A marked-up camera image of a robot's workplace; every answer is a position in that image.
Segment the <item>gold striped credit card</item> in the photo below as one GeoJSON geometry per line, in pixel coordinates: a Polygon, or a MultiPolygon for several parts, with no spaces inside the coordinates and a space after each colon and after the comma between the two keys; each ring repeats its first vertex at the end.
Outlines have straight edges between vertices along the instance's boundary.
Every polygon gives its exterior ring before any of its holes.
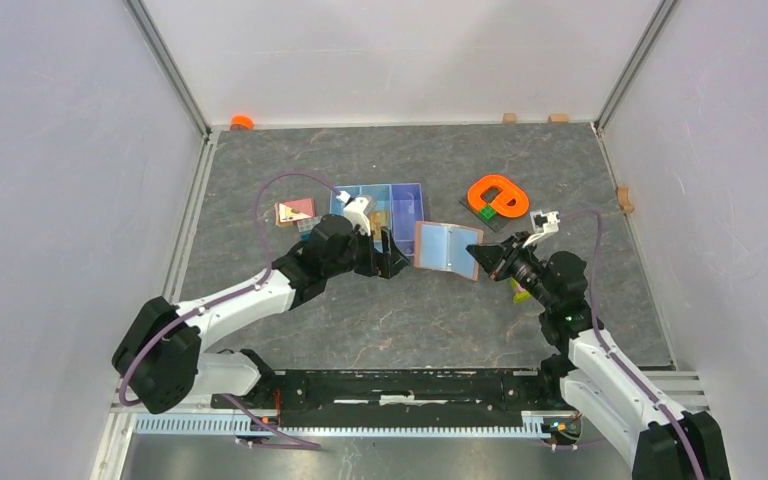
{"type": "Polygon", "coordinates": [[[374,210],[369,215],[371,236],[376,241],[382,240],[382,230],[390,229],[390,213],[385,210],[374,210]]]}

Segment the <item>brown leather card holder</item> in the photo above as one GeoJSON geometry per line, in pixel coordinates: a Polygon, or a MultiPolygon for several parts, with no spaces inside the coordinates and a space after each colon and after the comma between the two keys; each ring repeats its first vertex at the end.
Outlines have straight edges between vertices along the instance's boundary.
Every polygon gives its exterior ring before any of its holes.
{"type": "Polygon", "coordinates": [[[478,279],[479,265],[467,247],[483,242],[481,229],[420,221],[416,223],[415,234],[415,268],[450,272],[472,281],[478,279]]]}

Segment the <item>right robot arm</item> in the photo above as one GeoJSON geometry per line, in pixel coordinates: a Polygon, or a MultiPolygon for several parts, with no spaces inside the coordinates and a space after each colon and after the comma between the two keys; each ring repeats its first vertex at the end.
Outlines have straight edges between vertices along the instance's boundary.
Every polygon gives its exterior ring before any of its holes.
{"type": "Polygon", "coordinates": [[[730,478],[717,421],[670,398],[621,351],[585,298],[583,259],[558,251],[541,260],[524,232],[466,250],[492,280],[514,281],[543,307],[541,331],[557,350],[539,369],[545,405],[583,413],[634,479],[730,478]]]}

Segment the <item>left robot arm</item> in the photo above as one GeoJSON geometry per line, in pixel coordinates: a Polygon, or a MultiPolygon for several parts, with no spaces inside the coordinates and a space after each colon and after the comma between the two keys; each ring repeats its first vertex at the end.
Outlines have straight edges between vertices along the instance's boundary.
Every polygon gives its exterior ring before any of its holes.
{"type": "Polygon", "coordinates": [[[172,304],[162,296],[143,304],[111,363],[121,376],[124,406],[164,413],[190,395],[232,394],[250,407],[266,405],[274,381],[252,354],[219,354],[210,347],[254,322],[298,308],[344,273],[390,279],[408,266],[387,229],[382,246],[343,216],[326,215],[309,236],[255,277],[215,294],[172,304]]]}

